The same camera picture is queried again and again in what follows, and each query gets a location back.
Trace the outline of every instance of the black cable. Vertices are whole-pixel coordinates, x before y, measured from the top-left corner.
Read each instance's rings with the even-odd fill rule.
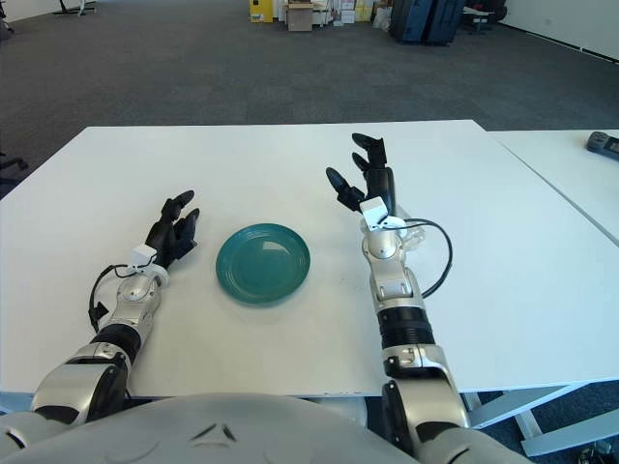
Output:
[[[441,277],[439,277],[438,280],[436,280],[432,285],[430,285],[428,290],[422,293],[422,296],[424,298],[427,298],[440,288],[440,286],[443,284],[443,282],[447,278],[447,274],[452,268],[452,263],[454,260],[454,248],[452,246],[452,240],[449,238],[449,235],[447,235],[447,232],[445,232],[445,229],[443,229],[443,227],[441,227],[436,222],[431,221],[429,219],[423,219],[420,217],[411,217],[411,218],[405,219],[404,222],[416,222],[416,223],[413,225],[405,225],[403,227],[385,227],[384,230],[403,230],[403,229],[412,229],[414,227],[421,227],[423,225],[429,225],[430,227],[436,227],[438,230],[440,230],[441,233],[443,234],[443,237],[445,237],[445,242],[447,242],[447,249],[449,251],[449,256],[447,258],[447,264],[445,265],[445,269],[443,270]]]
[[[155,253],[153,256],[151,256],[151,258],[148,260],[148,263],[146,264],[142,264],[140,266],[137,266],[137,269],[142,269],[145,268],[147,266],[150,266],[150,264],[157,258],[157,253]],[[93,289],[90,292],[90,299],[88,300],[88,317],[90,318],[90,325],[93,326],[93,329],[95,330],[95,334],[99,333],[99,320],[107,314],[107,309],[105,308],[105,306],[103,306],[101,303],[99,303],[99,305],[101,306],[100,311],[98,312],[96,307],[95,307],[95,292],[97,291],[97,286],[99,285],[99,282],[101,282],[101,280],[107,276],[110,272],[114,271],[114,273],[116,274],[116,276],[118,278],[127,278],[127,277],[131,277],[131,276],[135,276],[136,273],[131,273],[131,274],[127,274],[127,275],[120,275],[118,274],[118,269],[119,268],[128,268],[129,266],[126,264],[110,264],[109,266],[107,266],[97,277],[97,280],[95,280],[95,284],[93,285]]]

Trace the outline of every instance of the black suitcase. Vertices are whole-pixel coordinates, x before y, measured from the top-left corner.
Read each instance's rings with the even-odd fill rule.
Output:
[[[396,0],[391,11],[390,34],[399,41],[421,42],[432,0]]]
[[[454,40],[466,0],[435,0],[429,13],[423,42],[448,44]]]

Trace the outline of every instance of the silver robot arm segment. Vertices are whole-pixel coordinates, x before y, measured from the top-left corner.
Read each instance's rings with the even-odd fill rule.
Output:
[[[32,411],[79,425],[122,409],[132,364],[161,300],[158,282],[153,275],[135,274],[121,283],[109,321],[89,344],[47,374],[35,393]]]

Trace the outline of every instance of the white wall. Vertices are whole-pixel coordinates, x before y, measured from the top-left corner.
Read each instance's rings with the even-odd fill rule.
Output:
[[[64,0],[67,8],[79,5],[79,0]],[[17,21],[25,17],[44,15],[60,10],[58,0],[7,0],[4,4],[4,13],[7,21]]]
[[[619,59],[619,0],[508,0],[505,24]]]

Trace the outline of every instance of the metal frame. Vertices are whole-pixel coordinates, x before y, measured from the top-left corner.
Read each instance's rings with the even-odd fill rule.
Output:
[[[543,433],[531,409],[559,396],[587,385],[574,383],[563,387],[504,391],[503,395],[482,404],[474,393],[463,393],[473,428],[484,428],[494,423],[514,418],[522,433],[522,449],[527,456],[538,456],[586,445],[596,440],[619,434],[619,409],[601,414],[589,420]]]
[[[95,11],[96,8],[93,6],[95,5],[96,1],[90,1],[87,2],[86,0],[80,0],[79,1],[79,6],[78,7],[73,7],[73,8],[67,8],[65,6],[65,2],[63,0],[59,0],[60,1],[60,11],[59,12],[54,12],[55,15],[78,15],[78,16],[82,16],[85,15],[86,10],[91,10],[91,11]]]

